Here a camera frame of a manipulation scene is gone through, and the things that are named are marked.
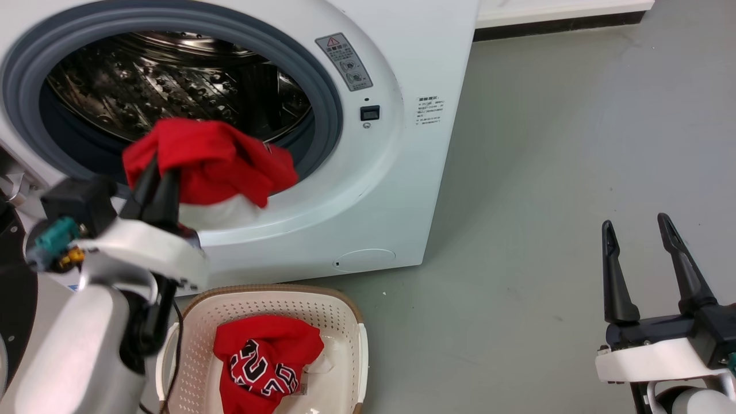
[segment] laundry basket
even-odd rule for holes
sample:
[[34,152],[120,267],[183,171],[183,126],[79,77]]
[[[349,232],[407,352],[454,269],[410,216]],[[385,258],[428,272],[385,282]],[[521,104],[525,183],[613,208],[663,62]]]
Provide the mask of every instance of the laundry basket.
[[[275,414],[359,414],[368,377],[368,337],[358,308],[335,290],[290,284],[251,285],[210,290],[184,309],[179,375],[169,400],[171,414],[221,414],[222,361],[212,353],[217,327],[255,315],[280,315],[319,328],[325,356],[333,367],[310,373],[303,396],[287,396]],[[156,362],[156,391],[163,401],[169,387],[178,323],[167,334]]]

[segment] yellow connector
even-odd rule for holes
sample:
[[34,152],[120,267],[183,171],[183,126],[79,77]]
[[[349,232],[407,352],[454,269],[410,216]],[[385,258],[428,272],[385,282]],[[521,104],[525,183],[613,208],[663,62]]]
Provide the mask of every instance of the yellow connector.
[[63,271],[69,270],[85,260],[85,252],[80,248],[73,248],[59,260],[59,268]]

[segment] wall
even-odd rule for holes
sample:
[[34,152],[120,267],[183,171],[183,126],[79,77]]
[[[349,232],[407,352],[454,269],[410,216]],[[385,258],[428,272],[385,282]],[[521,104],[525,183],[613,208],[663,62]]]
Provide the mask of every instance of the wall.
[[477,28],[639,12],[654,0],[481,0]]

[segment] red cloth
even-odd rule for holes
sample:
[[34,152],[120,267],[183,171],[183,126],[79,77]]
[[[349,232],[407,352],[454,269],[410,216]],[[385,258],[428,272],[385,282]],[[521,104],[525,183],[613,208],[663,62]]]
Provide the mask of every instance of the red cloth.
[[290,317],[261,315],[217,328],[213,352],[222,364],[224,414],[271,414],[299,389],[304,365],[325,345],[319,329]]
[[128,184],[133,187],[153,155],[158,167],[181,168],[180,201],[209,205],[243,194],[258,207],[268,196],[297,183],[291,154],[270,147],[220,121],[167,118],[123,151]]

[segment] stainless steel drum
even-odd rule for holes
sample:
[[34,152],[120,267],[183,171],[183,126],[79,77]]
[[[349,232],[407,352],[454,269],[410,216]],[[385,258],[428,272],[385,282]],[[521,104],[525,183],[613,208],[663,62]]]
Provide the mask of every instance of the stainless steel drum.
[[69,110],[125,141],[173,116],[219,119],[272,141],[311,110],[296,82],[260,55],[187,32],[102,39],[67,56],[47,82]]

